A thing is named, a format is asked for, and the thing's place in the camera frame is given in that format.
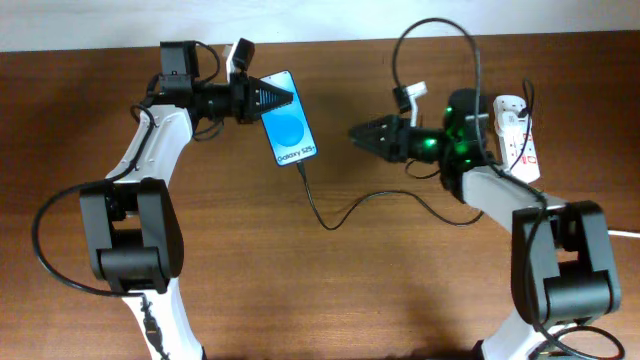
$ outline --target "brown wooden surface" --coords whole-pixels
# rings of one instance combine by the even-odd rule
[[[611,227],[640,218],[640,33],[481,37],[484,88],[521,94],[536,85],[542,179],[569,200],[591,199]],[[364,192],[416,191],[455,219],[474,211],[437,180],[416,181],[349,142],[347,130],[395,112],[393,41],[258,45],[251,74],[293,72],[319,155],[307,172],[333,222]],[[203,73],[212,69],[201,53]],[[121,301],[55,282],[33,256],[29,228],[55,191],[109,172],[136,125],[128,106],[160,66],[159,50],[0,54],[0,358],[148,359]],[[403,82],[425,80],[425,126],[440,126],[448,95],[472,83],[459,38],[407,41]],[[416,167],[429,171],[429,167]],[[345,226],[318,225],[294,167],[278,168],[261,124],[227,121],[213,142],[188,145],[171,196],[185,239],[181,290],[210,357],[382,358],[415,349],[471,348],[507,317],[510,237],[489,219],[457,229],[411,199],[389,196]],[[42,228],[60,271],[89,284],[77,197]],[[596,324],[640,353],[640,242],[613,238],[622,308]],[[574,344],[607,352],[603,341]]]

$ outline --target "smartphone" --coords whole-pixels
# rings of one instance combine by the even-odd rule
[[[265,76],[261,80],[293,93],[291,104],[262,114],[262,123],[276,163],[285,166],[317,154],[291,73],[283,71]]]

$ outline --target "wire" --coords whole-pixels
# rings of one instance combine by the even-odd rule
[[[586,326],[586,325],[580,325],[580,326],[574,326],[574,327],[570,327],[570,328],[566,328],[566,329],[562,329],[558,332],[556,332],[555,334],[553,334],[553,337],[556,339],[560,339],[563,336],[569,335],[571,333],[574,332],[578,332],[578,331],[585,331],[585,332],[592,332],[592,333],[596,333],[596,334],[600,334],[602,336],[604,336],[605,338],[607,338],[609,341],[611,341],[611,343],[613,343],[616,348],[618,348],[618,354],[619,356],[622,356],[622,358],[624,358],[624,356],[626,355],[626,351],[624,349],[624,346],[622,346],[622,343],[620,342],[620,340],[616,339],[615,336],[611,335],[610,333],[594,327],[594,326]],[[542,351],[544,351],[543,349],[546,349],[549,346],[549,342],[545,341],[543,342],[540,346],[538,346],[538,350],[540,351],[540,353]],[[537,355],[538,354],[533,354],[536,355],[534,356],[533,360],[537,359]],[[621,359],[621,357],[610,357],[610,358],[605,358],[605,359]]]
[[[428,19],[423,19],[420,20],[416,23],[414,23],[413,25],[411,25],[407,30],[404,31],[404,33],[402,33],[402,35],[400,36],[400,38],[398,39],[398,42],[396,43],[396,46],[393,50],[393,57],[391,60],[391,67],[392,67],[392,73],[393,73],[393,79],[396,83],[397,86],[401,86],[400,84],[400,80],[398,79],[398,73],[397,73],[397,69],[396,69],[396,58],[398,55],[398,50],[400,48],[400,44],[402,43],[403,39],[405,38],[405,36],[413,29],[415,29],[416,27],[422,25],[422,24],[426,24],[426,23],[431,23],[431,22],[440,22],[440,23],[444,23],[444,24],[449,24],[452,27],[458,29],[465,37],[465,39],[467,40],[467,42],[469,43],[469,47],[471,48],[471,51],[473,52],[473,58],[474,58],[474,68],[475,68],[475,89],[476,89],[476,94],[475,94],[475,104],[474,104],[474,122],[475,122],[475,131],[476,131],[476,137],[478,139],[482,139],[482,133],[480,131],[480,120],[479,120],[479,113],[480,113],[480,92],[482,90],[482,66],[480,63],[480,51],[478,49],[478,46],[476,44],[475,39],[473,38],[473,36],[471,36],[464,28],[462,28],[460,25],[447,20],[447,19],[442,19],[442,18],[428,18]],[[540,202],[541,209],[540,212],[538,213],[538,216],[536,218],[536,221],[531,229],[531,232],[528,236],[527,239],[527,244],[526,244],[526,251],[525,251],[525,266],[524,266],[524,271],[523,271],[523,287],[525,290],[525,302],[527,304],[527,307],[530,311],[530,313],[532,314],[531,316],[531,325],[533,326],[533,328],[541,333],[548,341],[551,345],[561,349],[562,351],[564,351],[566,354],[571,355],[571,356],[575,356],[577,358],[581,358],[581,359],[587,359],[587,360],[593,360],[593,359],[599,359],[598,357],[594,357],[592,355],[589,354],[585,354],[582,353],[576,349],[573,349],[565,344],[563,344],[560,340],[554,338],[551,334],[549,334],[549,332],[542,326],[542,324],[540,324],[540,321],[538,320],[538,316],[537,314],[535,314],[535,310],[533,308],[533,303],[532,303],[532,299],[530,296],[530,289],[529,289],[529,267],[531,264],[531,246],[533,244],[533,241],[535,240],[535,234],[538,230],[538,227],[540,226],[540,224],[542,223],[542,220],[545,217],[546,214],[546,209],[547,209],[547,200],[544,197],[544,195],[539,192],[538,190],[532,188],[531,186],[529,186],[527,183],[521,181],[520,179],[517,179],[507,173],[505,173],[503,170],[499,169],[498,167],[496,167],[495,162],[490,161],[489,160],[489,156],[487,155],[487,151],[484,148],[483,144],[481,141],[478,141],[478,149],[480,150],[480,154],[482,155],[482,158],[484,160],[484,163],[487,164],[487,166],[489,166],[491,168],[491,170],[493,172],[496,173],[496,175],[500,178],[503,178],[507,181],[510,181],[511,183],[513,183],[514,185],[528,191],[529,193],[531,193],[538,202]]]
[[[409,172],[409,168],[410,168],[410,167],[411,167],[411,165],[413,165],[413,163],[414,163],[414,162],[416,162],[416,161],[417,161],[417,160],[413,159],[413,160],[409,161],[409,162],[407,163],[407,165],[405,165],[405,166],[404,166],[404,173],[405,173],[405,174],[407,174],[408,176],[410,176],[410,177],[412,177],[412,178],[414,178],[414,179],[418,179],[418,180],[431,179],[432,177],[434,177],[434,176],[436,176],[436,175],[440,174],[440,169],[438,169],[438,170],[436,170],[436,171],[432,172],[431,174],[423,175],[423,176],[417,176],[417,175],[414,175],[414,174],[410,173],[410,172]]]
[[[169,354],[164,351],[164,347],[162,346],[162,329],[158,326],[156,318],[151,314],[152,304],[152,302],[147,301],[146,296],[142,297],[142,306],[140,311],[144,314],[144,319],[142,320],[144,325],[144,334],[149,344],[151,344],[158,355],[160,355],[160,359],[170,360]]]
[[[160,80],[160,76],[162,76],[162,73],[157,73],[151,77],[151,80],[149,80],[149,82],[147,83],[147,94],[153,93],[153,90],[155,90],[156,85],[158,85],[158,80]]]
[[[531,88],[531,99],[529,99],[529,92],[527,91],[527,85]],[[516,161],[514,161],[513,164],[511,164],[509,171],[513,170],[513,168],[522,158],[522,155],[524,155],[524,151],[527,149],[527,142],[529,141],[529,134],[531,134],[531,122],[532,122],[531,118],[533,117],[533,105],[535,104],[535,99],[536,99],[535,88],[533,87],[533,83],[531,82],[531,80],[527,78],[522,80],[522,91],[524,92],[524,101],[526,104],[526,108],[524,110],[526,110],[527,118],[528,118],[527,132],[524,137],[524,143],[522,144],[522,150],[520,151],[520,154],[516,158]]]
[[[150,123],[149,123],[149,128],[147,129],[147,131],[144,134],[144,137],[142,138],[140,147],[138,148],[135,155],[133,156],[133,159],[131,159],[129,166],[122,173],[116,176],[113,176],[111,178],[74,185],[53,195],[38,210],[38,212],[36,213],[36,216],[33,219],[33,224],[31,225],[31,241],[33,244],[33,251],[38,261],[40,261],[42,266],[44,266],[45,270],[47,270],[47,272],[51,276],[53,276],[54,279],[58,280],[62,284],[76,290],[84,291],[92,295],[106,296],[106,297],[119,297],[119,298],[144,296],[144,294],[142,293],[121,293],[121,292],[115,292],[115,291],[109,291],[109,290],[96,289],[96,288],[81,284],[79,282],[76,282],[74,280],[71,280],[68,277],[62,275],[53,267],[53,265],[51,265],[51,263],[49,263],[47,258],[44,256],[44,253],[42,252],[42,248],[40,246],[40,238],[39,238],[40,222],[42,221],[42,218],[44,217],[47,210],[49,210],[49,208],[53,204],[55,204],[57,201],[61,200],[62,198],[70,194],[80,192],[85,189],[90,189],[97,186],[110,186],[113,184],[114,181],[124,178],[125,176],[127,176],[128,174],[130,174],[132,171],[136,169],[138,160],[140,159],[140,156],[142,156],[142,151],[144,150],[144,147],[147,141],[149,140],[149,137],[151,136],[153,129],[156,127],[156,124],[155,124],[155,121],[153,120],[153,114],[151,114],[151,111],[149,111],[149,109],[147,109],[142,105],[136,104],[136,105],[132,105],[130,110],[134,116],[134,119],[136,119],[138,122],[140,121],[140,118],[138,117],[138,115],[135,114],[134,112],[135,109],[138,109],[141,112],[144,112],[149,117]]]
[[[609,230],[609,236],[622,236],[622,237],[640,239],[640,233],[633,232],[633,231],[623,231],[623,230]]]
[[[309,204],[311,205],[311,210],[313,210],[313,213],[316,215],[316,218],[318,219],[318,222],[320,222],[320,225],[322,225],[323,228],[325,228],[326,230],[329,230],[329,231],[337,230],[340,226],[342,226],[342,224],[344,224],[344,222],[347,220],[349,215],[351,215],[351,213],[358,206],[360,206],[361,204],[364,204],[365,202],[367,202],[367,201],[369,201],[369,200],[371,200],[373,198],[376,198],[378,196],[391,195],[391,194],[407,195],[407,196],[412,197],[414,200],[416,200],[418,202],[418,204],[420,204],[423,208],[425,208],[431,215],[435,216],[438,220],[440,220],[440,221],[442,221],[442,222],[444,222],[445,224],[448,224],[448,225],[459,226],[459,227],[469,226],[471,224],[475,224],[476,222],[478,222],[478,220],[480,220],[480,218],[484,214],[483,212],[480,212],[476,217],[474,217],[473,219],[471,219],[469,221],[454,222],[454,221],[446,219],[442,215],[438,214],[424,200],[422,200],[422,198],[420,198],[418,195],[416,195],[416,194],[414,194],[412,192],[405,191],[405,190],[385,190],[385,191],[376,191],[376,192],[373,192],[373,193],[369,193],[369,194],[366,194],[366,195],[362,196],[361,198],[357,199],[356,202],[351,206],[351,208],[349,208],[349,210],[344,214],[342,219],[336,225],[329,226],[322,219],[322,216],[318,212],[318,209],[316,208],[316,204],[313,201],[313,195],[311,195],[311,189],[309,187],[309,182],[307,181],[307,174],[306,174],[306,171],[304,169],[304,163],[302,161],[299,161],[296,165],[298,167],[298,172],[300,173],[300,176],[302,177],[302,181],[304,182],[304,187],[305,187],[305,189],[307,191],[307,197],[309,198]]]
[[[220,73],[220,57],[218,56],[218,53],[211,46],[203,43],[202,41],[196,41],[195,43],[207,49],[211,54],[213,54],[213,57],[216,59],[216,71],[212,75],[209,75],[204,80],[200,80],[198,82],[199,84],[208,83],[209,81],[213,80],[213,78],[218,76],[218,73]]]
[[[209,141],[220,135],[220,133],[222,133],[222,130],[224,130],[224,119],[216,119],[208,128],[194,132],[192,138],[194,141],[198,142]],[[213,133],[207,137],[201,137],[201,135],[208,134],[210,132]]]

